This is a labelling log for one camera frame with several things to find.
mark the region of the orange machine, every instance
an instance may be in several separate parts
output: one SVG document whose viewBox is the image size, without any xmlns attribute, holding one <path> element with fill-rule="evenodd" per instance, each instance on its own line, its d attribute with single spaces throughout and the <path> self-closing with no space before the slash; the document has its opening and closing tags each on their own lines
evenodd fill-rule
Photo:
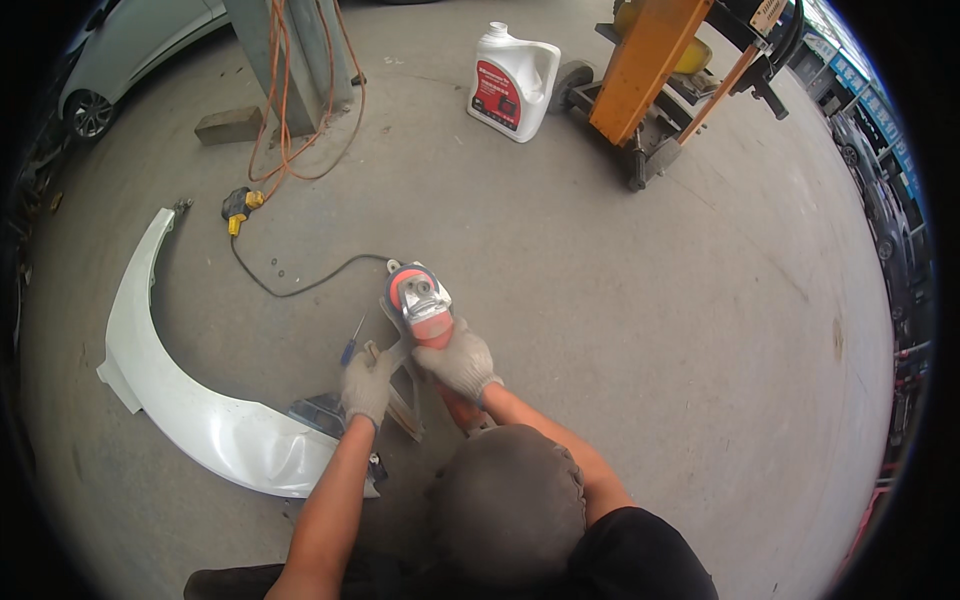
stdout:
<svg viewBox="0 0 960 600">
<path fill-rule="evenodd" d="M 801 42 L 802 0 L 796 0 L 789 23 L 776 27 L 786 4 L 786 0 L 633 0 L 625 7 L 616 0 L 614 14 L 629 9 L 633 22 L 624 26 L 618 18 L 616 28 L 612 23 L 596 25 L 597 33 L 616 44 L 603 81 L 593 80 L 593 69 L 585 62 L 564 64 L 549 111 L 577 107 L 589 115 L 590 124 L 611 144 L 629 151 L 628 187 L 644 189 L 677 158 L 727 94 L 752 86 L 754 97 L 765 100 L 778 119 L 786 116 L 768 85 Z M 719 83 L 706 69 L 699 78 L 674 72 L 704 21 L 742 51 Z M 617 30 L 624 29 L 627 33 L 621 36 Z M 765 58 L 755 62 L 761 55 Z M 667 93 L 666 86 L 682 100 Z"/>
</svg>

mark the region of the white car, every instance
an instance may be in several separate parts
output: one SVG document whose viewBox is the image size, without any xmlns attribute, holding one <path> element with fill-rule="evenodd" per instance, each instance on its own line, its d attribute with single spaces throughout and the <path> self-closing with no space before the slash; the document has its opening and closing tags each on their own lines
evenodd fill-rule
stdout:
<svg viewBox="0 0 960 600">
<path fill-rule="evenodd" d="M 60 93 L 58 116 L 67 133 L 78 141 L 99 141 L 134 84 L 228 23 L 222 0 L 104 2 L 86 24 L 80 57 Z"/>
</svg>

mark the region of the screwdriver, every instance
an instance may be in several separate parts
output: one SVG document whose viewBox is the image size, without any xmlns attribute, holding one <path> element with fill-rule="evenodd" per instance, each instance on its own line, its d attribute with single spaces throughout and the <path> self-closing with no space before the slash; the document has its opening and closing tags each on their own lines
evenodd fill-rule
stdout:
<svg viewBox="0 0 960 600">
<path fill-rule="evenodd" d="M 364 311 L 363 317 L 360 318 L 360 324 L 357 326 L 357 330 L 353 332 L 353 337 L 350 338 L 350 341 L 347 342 L 347 347 L 344 348 L 344 355 L 340 357 L 341 367 L 345 367 L 350 362 L 350 359 L 353 358 L 353 349 L 357 347 L 357 335 L 360 334 L 360 327 L 363 326 L 365 319 L 367 319 L 366 311 Z"/>
</svg>

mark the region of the black shirt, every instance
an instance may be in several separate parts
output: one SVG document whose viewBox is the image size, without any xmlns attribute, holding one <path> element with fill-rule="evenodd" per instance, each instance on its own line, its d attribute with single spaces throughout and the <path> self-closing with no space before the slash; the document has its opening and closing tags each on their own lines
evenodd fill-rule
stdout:
<svg viewBox="0 0 960 600">
<path fill-rule="evenodd" d="M 617 509 L 587 529 L 560 582 L 523 590 L 476 586 L 446 570 L 406 579 L 401 597 L 716 600 L 709 574 L 684 537 L 643 509 Z"/>
<path fill-rule="evenodd" d="M 283 564 L 197 571 L 186 600 L 259 600 Z M 424 573 L 394 557 L 354 549 L 341 597 L 467 600 L 619 599 L 716 600 L 710 576 L 683 536 L 658 516 L 621 508 L 604 516 L 577 543 L 565 577 L 546 587 L 506 590 L 477 586 L 448 567 Z"/>
</svg>

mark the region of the container label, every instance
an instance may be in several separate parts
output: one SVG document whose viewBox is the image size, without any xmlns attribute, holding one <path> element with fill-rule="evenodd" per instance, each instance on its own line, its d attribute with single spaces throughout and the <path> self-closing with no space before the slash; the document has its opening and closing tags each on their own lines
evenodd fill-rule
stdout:
<svg viewBox="0 0 960 600">
<path fill-rule="evenodd" d="M 515 132 L 520 123 L 520 96 L 514 82 L 485 60 L 477 61 L 477 88 L 473 109 Z"/>
</svg>

